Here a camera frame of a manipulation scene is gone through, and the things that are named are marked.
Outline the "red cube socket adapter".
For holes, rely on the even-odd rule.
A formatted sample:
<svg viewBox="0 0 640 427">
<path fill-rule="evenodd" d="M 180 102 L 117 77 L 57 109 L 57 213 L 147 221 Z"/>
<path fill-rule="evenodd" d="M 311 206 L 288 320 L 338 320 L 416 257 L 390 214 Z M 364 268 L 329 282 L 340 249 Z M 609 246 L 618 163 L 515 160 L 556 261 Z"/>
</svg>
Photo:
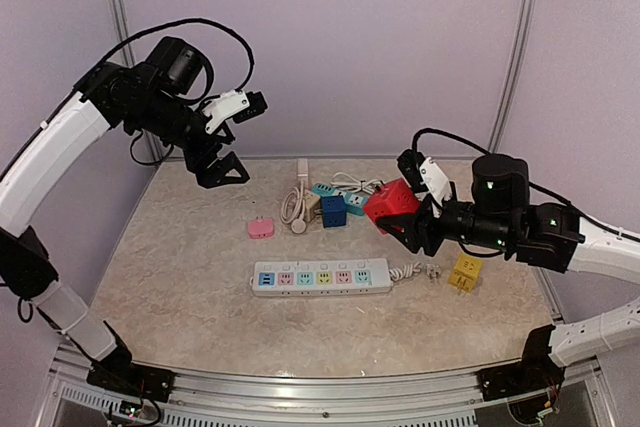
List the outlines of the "red cube socket adapter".
<svg viewBox="0 0 640 427">
<path fill-rule="evenodd" d="M 398 178 L 377 186 L 364 205 L 363 211 L 373 223 L 376 223 L 381 217 L 414 213 L 420 204 L 409 184 L 403 178 Z"/>
</svg>

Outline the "yellow cube socket adapter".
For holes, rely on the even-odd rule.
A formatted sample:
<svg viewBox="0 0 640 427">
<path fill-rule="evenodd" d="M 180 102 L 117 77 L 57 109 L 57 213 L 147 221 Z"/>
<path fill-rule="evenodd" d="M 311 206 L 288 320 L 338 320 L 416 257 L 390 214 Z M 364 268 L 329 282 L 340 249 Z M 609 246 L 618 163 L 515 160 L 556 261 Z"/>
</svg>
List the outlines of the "yellow cube socket adapter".
<svg viewBox="0 0 640 427">
<path fill-rule="evenodd" d="M 461 253 L 448 278 L 448 284 L 461 292 L 472 292 L 479 280 L 483 265 L 483 259 Z"/>
</svg>

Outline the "dark blue cube socket adapter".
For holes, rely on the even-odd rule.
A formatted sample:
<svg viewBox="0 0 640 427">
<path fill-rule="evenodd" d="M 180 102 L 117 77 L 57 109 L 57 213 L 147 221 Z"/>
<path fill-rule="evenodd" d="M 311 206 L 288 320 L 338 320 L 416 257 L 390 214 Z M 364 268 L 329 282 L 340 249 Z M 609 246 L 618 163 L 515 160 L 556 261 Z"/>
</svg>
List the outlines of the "dark blue cube socket adapter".
<svg viewBox="0 0 640 427">
<path fill-rule="evenodd" d="M 324 228 L 343 227 L 347 224 L 347 208 L 342 196 L 322 197 L 321 211 Z"/>
</svg>

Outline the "white multicolour power strip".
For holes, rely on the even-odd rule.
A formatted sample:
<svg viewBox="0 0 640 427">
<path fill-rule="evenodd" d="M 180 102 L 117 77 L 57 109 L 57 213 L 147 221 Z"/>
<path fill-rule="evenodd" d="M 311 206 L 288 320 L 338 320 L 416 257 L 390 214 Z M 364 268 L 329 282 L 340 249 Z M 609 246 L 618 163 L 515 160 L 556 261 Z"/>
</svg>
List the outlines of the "white multicolour power strip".
<svg viewBox="0 0 640 427">
<path fill-rule="evenodd" d="M 256 262 L 251 279 L 258 297 L 368 295 L 392 286 L 384 258 Z"/>
</svg>

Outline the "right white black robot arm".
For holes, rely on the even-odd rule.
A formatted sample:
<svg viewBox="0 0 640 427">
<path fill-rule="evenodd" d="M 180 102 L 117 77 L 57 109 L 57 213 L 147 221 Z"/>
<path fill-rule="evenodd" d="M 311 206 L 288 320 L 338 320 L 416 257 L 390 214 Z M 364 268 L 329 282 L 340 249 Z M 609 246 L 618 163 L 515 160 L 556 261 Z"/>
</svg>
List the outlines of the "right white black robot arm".
<svg viewBox="0 0 640 427">
<path fill-rule="evenodd" d="M 483 248 L 528 266 L 639 281 L 639 236 L 589 218 L 568 200 L 534 205 L 527 163 L 485 154 L 472 164 L 472 199 L 430 158 L 406 151 L 399 159 L 409 205 L 402 213 L 376 213 L 376 226 L 409 251 L 434 256 L 445 240 L 463 250 Z"/>
</svg>

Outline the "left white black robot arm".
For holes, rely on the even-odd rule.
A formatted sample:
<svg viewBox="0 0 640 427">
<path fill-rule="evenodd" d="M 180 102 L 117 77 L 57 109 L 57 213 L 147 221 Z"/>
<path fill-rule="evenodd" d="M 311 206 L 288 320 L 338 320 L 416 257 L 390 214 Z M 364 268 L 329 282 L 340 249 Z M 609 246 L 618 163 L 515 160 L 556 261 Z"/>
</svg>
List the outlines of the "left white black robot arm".
<svg viewBox="0 0 640 427">
<path fill-rule="evenodd" d="M 247 182 L 238 157 L 218 153 L 234 140 L 227 121 L 244 122 L 267 105 L 261 93 L 242 87 L 211 99 L 186 98 L 199 73 L 211 70 L 199 50 L 175 37 L 162 38 L 133 67 L 104 60 L 74 86 L 1 175 L 2 280 L 100 365 L 102 377 L 121 392 L 139 383 L 139 368 L 114 330 L 61 283 L 31 219 L 75 161 L 117 127 L 129 135 L 149 132 L 181 149 L 188 171 L 204 188 Z"/>
</svg>

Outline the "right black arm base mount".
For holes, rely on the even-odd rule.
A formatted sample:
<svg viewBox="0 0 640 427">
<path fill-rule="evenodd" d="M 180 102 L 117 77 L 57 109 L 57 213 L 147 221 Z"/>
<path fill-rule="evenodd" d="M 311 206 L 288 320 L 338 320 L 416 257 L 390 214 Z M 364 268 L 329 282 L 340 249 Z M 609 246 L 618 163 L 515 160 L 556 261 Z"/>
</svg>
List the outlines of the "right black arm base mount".
<svg viewBox="0 0 640 427">
<path fill-rule="evenodd" d="M 561 385 L 565 367 L 559 367 L 550 357 L 549 342 L 554 330 L 554 325 L 532 330 L 519 360 L 479 370 L 476 376 L 483 400 L 513 397 Z"/>
</svg>

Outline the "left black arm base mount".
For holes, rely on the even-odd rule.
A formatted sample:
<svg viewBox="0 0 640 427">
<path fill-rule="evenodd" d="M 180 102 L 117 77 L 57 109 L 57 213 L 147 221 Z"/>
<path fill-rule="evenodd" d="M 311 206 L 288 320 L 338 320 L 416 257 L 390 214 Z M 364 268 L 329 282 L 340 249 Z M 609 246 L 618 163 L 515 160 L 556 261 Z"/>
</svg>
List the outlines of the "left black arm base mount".
<svg viewBox="0 0 640 427">
<path fill-rule="evenodd" d="M 166 403 L 176 374 L 168 369 L 135 363 L 121 337 L 106 321 L 104 324 L 115 338 L 115 350 L 105 359 L 91 362 L 87 382 L 120 394 Z"/>
</svg>

